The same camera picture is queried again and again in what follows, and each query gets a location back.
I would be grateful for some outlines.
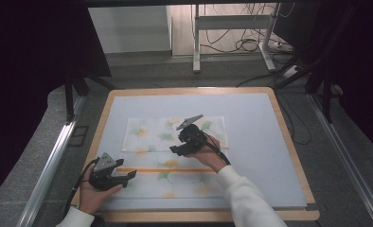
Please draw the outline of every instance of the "black cable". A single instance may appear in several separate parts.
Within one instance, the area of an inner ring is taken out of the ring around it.
[[[273,47],[270,47],[269,45],[267,46],[267,50],[271,53],[277,53],[277,54],[286,54],[286,55],[294,55],[294,51],[287,51],[287,50],[281,50],[281,49],[276,49]]]
[[[285,54],[285,53],[277,53],[272,55],[272,60],[279,63],[279,64],[286,64],[288,61],[281,62],[280,60],[277,60],[275,56],[285,56],[285,55],[292,55],[292,54]]]
[[[284,111],[284,113],[287,115],[288,120],[290,121],[291,128],[289,129],[289,131],[290,131],[290,136],[293,139],[295,137],[295,125],[293,123],[293,120],[291,119],[291,116],[288,114],[287,109],[284,107],[283,103],[279,100],[277,96],[277,91],[275,91],[275,98],[277,99],[277,102],[280,105],[281,110]]]
[[[254,14],[255,5],[256,5],[256,3],[254,3],[254,5],[252,6],[252,9],[249,9],[249,12],[251,13],[251,15]]]
[[[290,105],[289,101],[287,100],[287,98],[286,98],[284,95],[279,94],[276,90],[275,90],[275,94],[276,94],[276,97],[277,97],[278,95],[280,95],[280,96],[284,99],[284,101],[287,103],[287,106],[289,107],[289,109],[293,112],[293,114],[295,114],[295,116],[296,116],[296,117],[298,118],[298,120],[299,120],[299,121],[304,125],[306,131],[308,132],[309,139],[308,139],[307,141],[305,141],[305,142],[299,142],[299,141],[295,140],[295,138],[294,138],[294,134],[292,135],[292,139],[293,139],[293,141],[294,141],[295,143],[299,144],[299,145],[307,145],[307,144],[311,141],[311,139],[312,139],[310,129],[309,129],[308,126],[305,124],[305,122],[302,120],[302,118],[298,115],[298,113],[296,113],[296,111],[291,107],[291,105]]]
[[[220,49],[218,49],[218,48],[215,48],[215,47],[213,47],[213,46],[206,45],[206,44],[201,44],[201,46],[204,46],[204,47],[207,47],[207,48],[214,49],[214,50],[219,51],[219,52],[221,52],[221,53],[233,53],[233,52],[239,51],[239,49],[234,49],[234,50],[229,50],[229,51],[226,51],[226,50],[220,50]]]
[[[313,40],[311,43],[307,44],[305,47],[302,47],[300,49],[295,49],[295,52],[299,55],[305,55],[307,52],[313,52],[312,48],[314,46],[320,46],[320,43],[323,42],[326,38],[326,36],[331,32],[331,30],[337,25],[337,22],[341,19],[342,13],[336,13],[335,17],[331,19],[331,23],[322,31],[322,33],[316,37],[315,40]],[[260,32],[260,30],[251,29],[257,32],[259,35],[264,36],[263,33]]]
[[[317,226],[322,227],[322,225],[320,224],[319,220],[316,220],[314,223],[315,223]]]
[[[290,12],[287,14],[287,15],[283,15],[283,14],[281,14],[280,12],[277,14],[277,15],[280,15],[280,16],[282,16],[282,17],[288,17],[288,16],[290,16],[290,14],[293,12],[293,7],[295,6],[295,2],[293,2],[293,6],[291,7],[291,9],[290,9]]]
[[[251,4],[250,3],[245,3],[245,7],[240,11],[240,15],[242,15],[242,13],[245,9],[248,9],[248,13],[251,12]]]
[[[258,76],[258,77],[254,77],[254,78],[251,78],[251,79],[247,79],[247,80],[244,80],[243,82],[237,84],[236,87],[240,87],[242,84],[244,83],[247,83],[249,81],[252,81],[252,80],[255,80],[255,79],[262,79],[262,78],[266,78],[266,77],[271,77],[271,76],[275,76],[275,78],[270,81],[267,86],[269,86],[272,82],[276,81],[277,77],[279,77],[279,75],[282,75],[284,74],[284,72],[290,67],[292,66],[293,64],[296,63],[296,61],[298,60],[298,58],[296,56],[293,56],[292,58],[290,58],[286,64],[283,65],[283,67],[278,70],[278,71],[275,71],[273,73],[270,73],[270,74],[266,74],[266,75],[262,75],[262,76]]]
[[[258,35],[265,36],[265,34],[261,33],[260,30],[256,30],[256,29],[250,29],[250,30],[251,30],[251,32],[252,32],[252,30],[254,30]],[[274,42],[278,42],[278,43],[281,43],[281,44],[289,44],[289,43],[286,43],[286,42],[281,42],[281,41],[274,40],[272,38],[270,38],[269,40],[274,41]]]
[[[217,15],[219,15],[219,13],[214,9],[214,4],[213,4],[213,10],[217,13]],[[204,4],[204,15],[206,15],[206,4]],[[219,39],[217,39],[215,42],[211,42],[210,39],[209,39],[209,35],[208,35],[208,32],[206,30],[206,38],[207,38],[207,41],[210,43],[210,44],[215,44],[216,42],[218,42],[219,40],[222,39],[222,37],[224,37],[231,29],[228,29],[227,31],[224,32],[224,34],[222,34],[220,36]]]
[[[192,19],[192,5],[190,5],[190,23],[191,23],[191,28],[192,28],[192,36],[193,36],[193,39],[195,40],[195,31],[193,30],[193,19]]]
[[[288,84],[292,83],[293,81],[296,81],[297,79],[300,79],[300,78],[306,76],[311,70],[318,67],[318,65],[320,64],[320,61],[321,61],[321,59],[317,59],[316,61],[312,62],[310,65],[307,65],[306,67],[297,71],[295,74],[293,74],[292,76],[290,76],[287,79],[284,79],[283,81],[281,81],[278,84],[275,81],[275,84],[274,84],[273,88],[277,88],[277,89],[283,88],[283,87],[287,86]]]
[[[98,161],[98,159],[95,159],[91,161],[86,168],[82,171],[80,174],[80,177],[78,178],[77,182],[75,183],[74,187],[72,188],[71,195],[69,195],[68,200],[66,201],[65,210],[63,212],[63,216],[65,217],[66,214],[68,214],[69,208],[71,207],[71,201],[74,199],[75,194],[78,191],[78,188],[80,187],[80,184],[83,182],[83,176],[85,175],[86,170],[90,167],[91,164],[95,164]]]
[[[196,140],[196,141],[199,141],[199,142],[203,143],[204,145],[210,147],[211,149],[213,149],[213,151],[215,151],[216,154],[217,154],[220,158],[222,158],[222,160],[223,160],[223,161],[224,161],[228,166],[231,165],[230,161],[227,159],[227,157],[225,156],[225,154],[224,154],[224,153],[219,149],[219,147],[217,147],[217,145],[214,143],[214,141],[212,140],[212,138],[210,137],[210,135],[208,135],[208,134],[205,133],[205,132],[204,132],[204,134],[206,135],[206,137],[208,137],[208,138],[212,141],[213,145],[210,144],[210,143],[208,143],[208,142],[205,141],[205,140],[202,140],[202,139],[198,138],[197,136],[190,135],[190,137],[193,138],[193,139]]]
[[[257,44],[254,49],[247,49],[243,46],[244,44],[251,44],[251,43]],[[255,50],[258,49],[258,41],[254,39],[240,39],[236,42],[236,48],[239,50],[242,49],[243,51],[246,51],[246,52],[254,52]]]

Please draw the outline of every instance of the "metal frame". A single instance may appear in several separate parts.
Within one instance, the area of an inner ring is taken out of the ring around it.
[[[228,16],[200,16],[199,5],[195,5],[195,43],[193,51],[193,72],[201,72],[201,53],[199,42],[200,30],[218,30],[218,29],[266,29],[263,42],[258,44],[260,52],[270,72],[275,71],[275,65],[267,50],[270,35],[275,25],[279,3],[271,15],[228,15]]]
[[[32,226],[33,221],[39,212],[39,208],[43,203],[44,196],[48,190],[48,187],[50,186],[54,174],[56,173],[57,167],[68,143],[69,137],[71,136],[71,133],[77,123],[77,120],[79,118],[78,113],[83,106],[84,99],[85,97],[83,96],[78,97],[75,103],[74,118],[71,122],[63,126],[59,138],[57,139],[57,142],[53,150],[51,151],[47,163],[44,166],[43,172],[38,182],[36,183],[36,186],[34,187],[33,192],[30,195],[29,200],[27,201],[27,206],[25,207],[16,226]]]

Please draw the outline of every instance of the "wall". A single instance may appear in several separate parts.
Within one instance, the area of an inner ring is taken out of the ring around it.
[[[170,50],[167,7],[89,9],[104,53]]]

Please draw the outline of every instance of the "metal rail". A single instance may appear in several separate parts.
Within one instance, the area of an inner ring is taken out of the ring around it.
[[[373,192],[372,189],[367,185],[364,177],[362,176],[360,170],[355,165],[354,161],[352,160],[351,156],[349,155],[348,150],[344,146],[344,143],[340,139],[337,131],[334,129],[333,125],[328,122],[328,120],[322,114],[322,104],[320,103],[318,97],[316,95],[308,95],[313,108],[316,111],[317,116],[322,123],[323,128],[326,131],[326,134],[329,137],[331,144],[333,145],[337,155],[340,158],[346,172],[351,179],[352,183],[354,184],[355,189],[358,191],[358,194],[362,201],[364,202],[364,206],[366,207],[367,211],[369,212],[370,217],[373,219]]]
[[[59,138],[57,139],[57,142],[53,150],[51,151],[50,156],[48,157],[43,172],[38,182],[36,183],[36,186],[34,187],[33,192],[30,195],[29,200],[27,201],[27,206],[25,207],[16,226],[32,226],[33,221],[36,218],[43,203],[44,196],[48,190],[48,187],[50,186],[54,174],[56,173],[57,167],[68,143],[69,137],[71,136],[71,133],[77,123],[79,117],[78,113],[83,106],[84,99],[85,97],[83,96],[79,96],[77,98],[77,101],[75,103],[75,117],[72,122],[63,126]]]

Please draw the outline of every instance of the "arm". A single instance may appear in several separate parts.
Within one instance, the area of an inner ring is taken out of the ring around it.
[[[220,147],[218,140],[209,137],[209,143]],[[231,204],[231,212],[237,227],[286,226],[275,210],[264,199],[260,190],[248,179],[241,177],[209,147],[186,157],[197,158],[202,164],[218,173],[217,180],[225,191],[224,199]]]
[[[222,168],[217,180],[225,190],[224,199],[231,204],[236,226],[286,226],[260,190],[248,179],[241,177],[232,166]]]
[[[95,219],[93,214],[99,209],[104,201],[122,188],[122,185],[114,186],[107,191],[98,191],[89,184],[89,176],[95,165],[89,166],[80,184],[80,207],[71,207],[68,214],[57,227],[85,227],[90,226]]]

